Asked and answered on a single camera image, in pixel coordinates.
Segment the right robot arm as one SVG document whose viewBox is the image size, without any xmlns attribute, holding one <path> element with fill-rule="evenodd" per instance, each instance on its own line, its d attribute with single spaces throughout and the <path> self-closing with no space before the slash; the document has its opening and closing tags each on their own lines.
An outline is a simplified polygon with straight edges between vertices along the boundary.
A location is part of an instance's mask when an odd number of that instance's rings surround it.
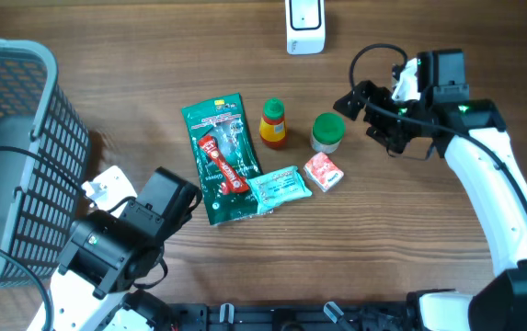
<svg viewBox="0 0 527 331">
<path fill-rule="evenodd" d="M 458 177 L 487 239 L 494 278 L 475 295 L 409 293 L 402 302 L 361 308 L 361 328 L 527 330 L 527 183 L 508 128 L 489 99 L 473 99 L 459 49 L 424 51 L 392 68 L 394 85 L 352 81 L 337 112 L 364 120 L 368 135 L 395 158 L 416 138 Z"/>
</svg>

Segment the green 3M gloves packet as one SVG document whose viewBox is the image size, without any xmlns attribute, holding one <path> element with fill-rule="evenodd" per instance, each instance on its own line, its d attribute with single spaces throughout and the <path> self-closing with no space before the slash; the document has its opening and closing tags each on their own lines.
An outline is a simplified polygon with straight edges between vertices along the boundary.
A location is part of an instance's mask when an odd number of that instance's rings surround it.
<svg viewBox="0 0 527 331">
<path fill-rule="evenodd" d="M 224 177 L 216 164 L 198 145 L 211 135 L 226 161 L 246 181 L 262 174 L 250 134 L 241 95 L 215 97 L 181 110 L 196 163 L 200 188 L 209 223 L 222 223 L 258 215 L 258 202 L 251 189 L 246 193 L 224 195 Z"/>
</svg>

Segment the red white small box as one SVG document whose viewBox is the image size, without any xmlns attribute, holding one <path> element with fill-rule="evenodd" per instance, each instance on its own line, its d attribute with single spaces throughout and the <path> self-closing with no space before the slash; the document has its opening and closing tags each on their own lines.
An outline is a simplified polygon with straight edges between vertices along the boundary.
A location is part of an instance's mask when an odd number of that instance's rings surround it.
<svg viewBox="0 0 527 331">
<path fill-rule="evenodd" d="M 344 177 L 344 172 L 322 152 L 306 162 L 304 171 L 324 192 L 331 190 Z"/>
</svg>

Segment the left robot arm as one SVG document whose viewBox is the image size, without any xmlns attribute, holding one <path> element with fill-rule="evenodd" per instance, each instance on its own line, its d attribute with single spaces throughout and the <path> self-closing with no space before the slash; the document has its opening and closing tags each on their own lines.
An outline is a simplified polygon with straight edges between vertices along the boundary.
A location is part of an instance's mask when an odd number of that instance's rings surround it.
<svg viewBox="0 0 527 331">
<path fill-rule="evenodd" d="M 200 188 L 157 168 L 141 193 L 73 223 L 31 330 L 176 330 L 178 314 L 140 283 L 164 268 L 164 242 L 190 220 Z"/>
</svg>

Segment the red sauce bottle green cap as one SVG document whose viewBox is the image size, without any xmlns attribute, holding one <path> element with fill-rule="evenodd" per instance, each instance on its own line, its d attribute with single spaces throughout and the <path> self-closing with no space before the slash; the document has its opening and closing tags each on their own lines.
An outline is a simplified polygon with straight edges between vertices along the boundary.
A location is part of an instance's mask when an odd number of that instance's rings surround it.
<svg viewBox="0 0 527 331">
<path fill-rule="evenodd" d="M 266 101 L 259 124 L 259 136 L 272 149 L 280 149 L 286 143 L 285 107 L 278 98 Z"/>
</svg>

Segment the red white snack packet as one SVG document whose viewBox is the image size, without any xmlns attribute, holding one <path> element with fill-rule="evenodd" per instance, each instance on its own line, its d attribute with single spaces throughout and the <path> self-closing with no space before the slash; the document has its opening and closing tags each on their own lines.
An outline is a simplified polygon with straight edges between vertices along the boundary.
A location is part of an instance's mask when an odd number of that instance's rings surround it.
<svg viewBox="0 0 527 331">
<path fill-rule="evenodd" d="M 240 194 L 246 193 L 250 190 L 244 177 L 240 177 L 238 173 L 226 161 L 224 155 L 220 151 L 215 139 L 206 134 L 198 140 L 198 145 L 201 150 L 208 155 L 208 157 L 216 164 L 224 177 L 224 182 L 221 183 L 221 190 L 224 195 L 230 193 Z"/>
</svg>

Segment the teal wet wipes pack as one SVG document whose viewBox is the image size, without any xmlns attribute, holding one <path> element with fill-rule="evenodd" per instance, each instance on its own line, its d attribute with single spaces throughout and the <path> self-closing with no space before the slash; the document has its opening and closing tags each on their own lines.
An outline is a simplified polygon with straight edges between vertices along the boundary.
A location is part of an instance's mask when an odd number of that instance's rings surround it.
<svg viewBox="0 0 527 331">
<path fill-rule="evenodd" d="M 246 183 L 258 202 L 258 214 L 267 213 L 285 202 L 313 195 L 296 165 L 250 178 Z"/>
</svg>

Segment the green lid white jar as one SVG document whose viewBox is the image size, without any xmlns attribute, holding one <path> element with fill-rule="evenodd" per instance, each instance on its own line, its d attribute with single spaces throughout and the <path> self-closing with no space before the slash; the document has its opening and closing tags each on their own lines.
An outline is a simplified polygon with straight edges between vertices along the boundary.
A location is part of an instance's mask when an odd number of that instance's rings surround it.
<svg viewBox="0 0 527 331">
<path fill-rule="evenodd" d="M 311 130 L 311 146 L 319 153 L 331 154 L 338 149 L 345 134 L 344 120 L 334 113 L 320 114 Z"/>
</svg>

